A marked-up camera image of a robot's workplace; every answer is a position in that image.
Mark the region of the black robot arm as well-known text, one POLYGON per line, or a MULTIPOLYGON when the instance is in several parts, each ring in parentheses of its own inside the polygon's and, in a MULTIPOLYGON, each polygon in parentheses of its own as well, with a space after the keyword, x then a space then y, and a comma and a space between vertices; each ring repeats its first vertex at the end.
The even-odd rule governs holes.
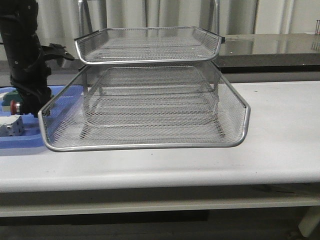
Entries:
POLYGON ((38 9, 35 0, 0 2, 0 35, 10 69, 10 83, 21 97, 20 102, 10 102, 12 115, 37 117, 52 97, 47 83, 52 70, 46 62, 75 59, 60 44, 41 45, 36 33, 38 9))

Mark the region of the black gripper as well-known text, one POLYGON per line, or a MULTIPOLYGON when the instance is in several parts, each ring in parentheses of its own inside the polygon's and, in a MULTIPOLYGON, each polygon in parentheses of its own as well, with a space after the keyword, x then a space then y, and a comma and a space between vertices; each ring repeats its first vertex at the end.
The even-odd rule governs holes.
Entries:
POLYGON ((34 118, 52 99, 47 84, 47 77, 52 74, 46 63, 49 60, 56 60, 64 68, 68 61, 74 61, 75 58, 57 43, 37 47, 24 44, 9 47, 10 82, 21 95, 22 104, 32 105, 34 118))

